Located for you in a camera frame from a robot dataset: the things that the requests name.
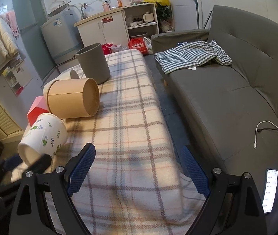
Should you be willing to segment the orange bottle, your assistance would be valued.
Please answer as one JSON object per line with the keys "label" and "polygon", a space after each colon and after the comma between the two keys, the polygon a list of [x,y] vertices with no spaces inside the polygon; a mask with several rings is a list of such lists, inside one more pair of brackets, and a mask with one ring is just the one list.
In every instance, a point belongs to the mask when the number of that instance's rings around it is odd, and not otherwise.
{"label": "orange bottle", "polygon": [[117,0],[118,2],[118,7],[122,7],[122,1],[121,0]]}

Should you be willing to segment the white washing machine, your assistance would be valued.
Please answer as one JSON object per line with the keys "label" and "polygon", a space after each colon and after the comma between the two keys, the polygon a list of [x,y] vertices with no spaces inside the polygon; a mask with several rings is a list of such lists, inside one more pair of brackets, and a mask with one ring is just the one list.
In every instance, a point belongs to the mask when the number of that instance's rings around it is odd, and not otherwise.
{"label": "white washing machine", "polygon": [[72,10],[63,10],[40,27],[50,55],[57,65],[71,60],[83,48],[79,31],[74,26],[76,22]]}

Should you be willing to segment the green checkered cloth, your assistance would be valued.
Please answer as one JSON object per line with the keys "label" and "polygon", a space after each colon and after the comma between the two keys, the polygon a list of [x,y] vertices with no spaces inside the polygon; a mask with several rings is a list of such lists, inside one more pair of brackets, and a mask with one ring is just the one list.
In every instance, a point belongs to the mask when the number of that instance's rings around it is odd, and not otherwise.
{"label": "green checkered cloth", "polygon": [[195,70],[211,62],[222,66],[232,65],[232,59],[215,41],[180,42],[176,47],[154,54],[164,74],[181,69]]}

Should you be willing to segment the open wooden shelf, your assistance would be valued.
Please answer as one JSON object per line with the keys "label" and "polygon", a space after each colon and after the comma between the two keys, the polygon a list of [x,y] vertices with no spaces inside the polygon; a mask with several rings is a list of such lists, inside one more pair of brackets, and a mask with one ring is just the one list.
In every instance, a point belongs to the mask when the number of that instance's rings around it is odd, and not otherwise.
{"label": "open wooden shelf", "polygon": [[139,38],[159,34],[156,3],[141,3],[123,7],[128,37]]}

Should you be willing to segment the pink bottle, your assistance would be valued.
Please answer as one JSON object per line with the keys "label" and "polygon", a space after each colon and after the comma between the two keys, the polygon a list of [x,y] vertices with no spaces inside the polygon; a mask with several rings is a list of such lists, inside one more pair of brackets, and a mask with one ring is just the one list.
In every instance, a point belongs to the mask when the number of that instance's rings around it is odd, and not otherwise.
{"label": "pink bottle", "polygon": [[102,7],[103,7],[103,10],[104,10],[105,12],[108,12],[108,11],[111,10],[110,4],[107,3],[107,2],[104,2],[104,3],[102,4]]}

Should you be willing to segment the red shopping bag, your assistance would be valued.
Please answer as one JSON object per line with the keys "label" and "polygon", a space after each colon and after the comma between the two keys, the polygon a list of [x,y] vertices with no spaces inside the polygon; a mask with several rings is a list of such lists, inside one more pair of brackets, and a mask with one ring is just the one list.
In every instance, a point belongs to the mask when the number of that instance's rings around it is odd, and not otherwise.
{"label": "red shopping bag", "polygon": [[148,49],[144,43],[144,38],[143,37],[138,37],[138,38],[131,38],[131,40],[128,42],[128,48],[129,49],[136,49],[139,52],[142,53],[142,55],[147,55],[148,54]]}

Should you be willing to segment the white smartphone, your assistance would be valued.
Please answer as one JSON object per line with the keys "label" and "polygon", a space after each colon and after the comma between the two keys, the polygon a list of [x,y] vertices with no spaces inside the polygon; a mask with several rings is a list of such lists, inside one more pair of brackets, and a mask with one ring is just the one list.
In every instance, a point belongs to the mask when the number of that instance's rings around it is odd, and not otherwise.
{"label": "white smartphone", "polygon": [[263,211],[270,213],[273,209],[278,181],[278,171],[268,169],[266,173],[265,192],[263,197]]}

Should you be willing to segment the white side cabinet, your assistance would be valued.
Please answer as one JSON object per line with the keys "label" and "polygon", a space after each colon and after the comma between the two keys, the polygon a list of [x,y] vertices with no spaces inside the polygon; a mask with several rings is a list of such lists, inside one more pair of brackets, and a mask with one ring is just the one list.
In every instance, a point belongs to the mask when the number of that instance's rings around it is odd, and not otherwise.
{"label": "white side cabinet", "polygon": [[41,86],[42,81],[29,58],[16,66],[9,64],[0,73],[0,104],[21,129],[28,125],[27,114],[33,101],[43,93]]}

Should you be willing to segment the plaid table cloth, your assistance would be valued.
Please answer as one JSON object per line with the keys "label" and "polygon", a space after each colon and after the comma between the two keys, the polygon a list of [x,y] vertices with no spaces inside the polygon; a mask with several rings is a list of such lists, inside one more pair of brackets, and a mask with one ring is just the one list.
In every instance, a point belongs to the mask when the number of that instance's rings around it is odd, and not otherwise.
{"label": "plaid table cloth", "polygon": [[137,50],[106,57],[94,117],[64,121],[66,144],[52,167],[86,143],[96,157],[73,203],[91,234],[185,234],[205,201],[179,169],[152,74]]}

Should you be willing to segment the white floral paper cup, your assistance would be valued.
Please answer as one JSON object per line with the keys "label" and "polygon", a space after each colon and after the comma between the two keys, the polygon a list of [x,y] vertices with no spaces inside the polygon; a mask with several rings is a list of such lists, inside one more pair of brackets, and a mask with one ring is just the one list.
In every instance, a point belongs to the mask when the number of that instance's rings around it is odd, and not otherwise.
{"label": "white floral paper cup", "polygon": [[63,121],[51,113],[38,116],[23,136],[17,151],[23,162],[30,166],[42,155],[53,157],[65,145],[68,132]]}

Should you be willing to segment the grey sofa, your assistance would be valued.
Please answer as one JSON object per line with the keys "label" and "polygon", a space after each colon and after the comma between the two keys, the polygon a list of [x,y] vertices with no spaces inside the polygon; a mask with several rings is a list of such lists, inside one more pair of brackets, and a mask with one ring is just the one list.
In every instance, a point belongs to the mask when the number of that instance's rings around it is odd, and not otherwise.
{"label": "grey sofa", "polygon": [[[197,152],[229,174],[249,172],[260,196],[278,171],[278,24],[216,5],[211,27],[156,34],[154,52],[180,42],[215,40],[232,65],[211,62],[163,74],[193,134]],[[267,231],[278,234],[278,181]]]}

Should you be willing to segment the brown kraft paper cup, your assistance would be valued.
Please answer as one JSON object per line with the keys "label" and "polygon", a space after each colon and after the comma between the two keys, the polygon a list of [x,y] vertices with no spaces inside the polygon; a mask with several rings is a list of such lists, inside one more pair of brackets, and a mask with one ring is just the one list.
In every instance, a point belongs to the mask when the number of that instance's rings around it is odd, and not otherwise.
{"label": "brown kraft paper cup", "polygon": [[55,79],[43,89],[48,111],[60,119],[93,117],[99,110],[100,94],[92,78]]}

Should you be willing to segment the white door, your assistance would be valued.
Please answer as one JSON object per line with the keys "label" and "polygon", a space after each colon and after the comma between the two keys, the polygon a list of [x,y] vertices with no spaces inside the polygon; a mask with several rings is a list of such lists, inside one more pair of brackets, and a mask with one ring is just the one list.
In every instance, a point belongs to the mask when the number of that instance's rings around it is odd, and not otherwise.
{"label": "white door", "polygon": [[202,28],[201,0],[169,0],[175,31]]}

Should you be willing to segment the grey plastic cup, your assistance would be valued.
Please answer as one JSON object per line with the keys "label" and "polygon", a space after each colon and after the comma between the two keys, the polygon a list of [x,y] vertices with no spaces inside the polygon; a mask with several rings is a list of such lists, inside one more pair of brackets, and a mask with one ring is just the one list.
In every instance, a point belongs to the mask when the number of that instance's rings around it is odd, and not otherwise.
{"label": "grey plastic cup", "polygon": [[86,78],[94,79],[98,85],[109,79],[110,69],[100,43],[82,48],[75,56]]}

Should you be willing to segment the pink hexagonal cup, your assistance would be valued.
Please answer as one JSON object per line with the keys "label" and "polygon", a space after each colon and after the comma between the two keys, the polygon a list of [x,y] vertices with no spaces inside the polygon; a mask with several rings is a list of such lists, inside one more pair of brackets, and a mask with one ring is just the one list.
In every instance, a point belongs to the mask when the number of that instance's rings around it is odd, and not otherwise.
{"label": "pink hexagonal cup", "polygon": [[32,126],[37,120],[38,116],[48,112],[48,106],[44,96],[36,97],[27,113],[29,125]]}

